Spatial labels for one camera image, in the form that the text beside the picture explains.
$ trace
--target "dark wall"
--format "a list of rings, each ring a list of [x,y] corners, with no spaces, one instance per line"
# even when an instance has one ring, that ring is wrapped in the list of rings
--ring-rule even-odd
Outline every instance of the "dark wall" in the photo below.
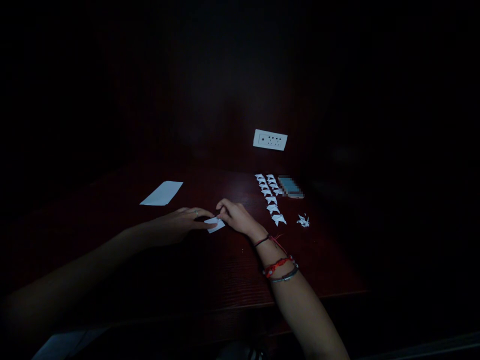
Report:
[[[339,9],[315,9],[257,1],[92,5],[136,151],[234,171],[303,172],[347,60],[336,31],[356,24]],[[253,147],[255,129],[287,134],[285,151]]]
[[[130,151],[85,6],[21,2],[3,14],[2,224],[96,180]]]

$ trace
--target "electrical outlet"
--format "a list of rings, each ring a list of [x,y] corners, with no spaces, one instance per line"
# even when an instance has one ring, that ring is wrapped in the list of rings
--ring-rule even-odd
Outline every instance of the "electrical outlet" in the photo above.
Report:
[[[256,129],[253,136],[253,146],[283,151],[287,138],[288,136],[284,134]]]

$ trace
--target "wooden table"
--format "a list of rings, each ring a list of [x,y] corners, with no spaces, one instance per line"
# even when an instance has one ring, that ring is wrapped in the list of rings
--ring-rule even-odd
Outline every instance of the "wooden table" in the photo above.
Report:
[[[166,180],[183,182],[168,205],[139,205]],[[270,234],[283,234],[280,243],[295,257],[320,298],[365,292],[360,276],[326,235],[321,209],[304,190],[305,199],[278,197],[287,225],[276,227],[253,173],[131,165],[17,223],[6,238],[10,248],[3,253],[2,280],[6,289],[13,290],[98,247],[124,228],[181,207],[215,213],[217,202],[228,198],[242,203]],[[304,213],[310,218],[307,228],[297,223],[298,214]],[[192,231],[179,245],[135,256],[81,301],[65,323],[81,328],[272,306],[274,299],[259,264],[248,240],[228,226],[212,234]]]

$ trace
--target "person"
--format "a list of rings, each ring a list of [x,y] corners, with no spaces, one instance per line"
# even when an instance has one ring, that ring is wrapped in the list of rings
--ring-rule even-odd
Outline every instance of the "person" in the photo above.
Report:
[[[247,235],[254,245],[271,280],[276,303],[305,357],[349,359],[334,324],[302,273],[291,260],[279,262],[286,254],[275,239],[241,203],[224,198],[216,210],[220,210],[219,219]],[[179,243],[190,230],[217,226],[195,221],[202,216],[214,217],[202,208],[182,207],[128,228],[99,248],[5,297],[2,320],[11,344],[21,344],[22,349],[38,348],[60,316],[129,257],[150,247]]]

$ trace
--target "red string bracelet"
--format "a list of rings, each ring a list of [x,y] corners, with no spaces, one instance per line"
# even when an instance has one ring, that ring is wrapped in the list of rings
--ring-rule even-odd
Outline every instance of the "red string bracelet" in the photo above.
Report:
[[[268,235],[266,236],[266,238],[264,238],[263,240],[260,240],[259,242],[257,242],[257,243],[256,243],[255,245],[253,245],[253,246],[256,248],[258,245],[260,245],[261,243],[267,241],[268,239],[270,239],[270,234],[268,234]]]
[[[282,258],[280,260],[278,260],[276,263],[274,263],[273,265],[270,265],[268,266],[264,271],[263,271],[263,275],[266,276],[266,278],[268,279],[269,277],[271,277],[275,270],[277,270],[278,267],[281,267],[283,264],[285,264],[287,261],[291,261],[295,264],[295,261],[294,261],[294,258],[292,257],[292,255],[289,255],[288,257],[285,257],[285,258]]]

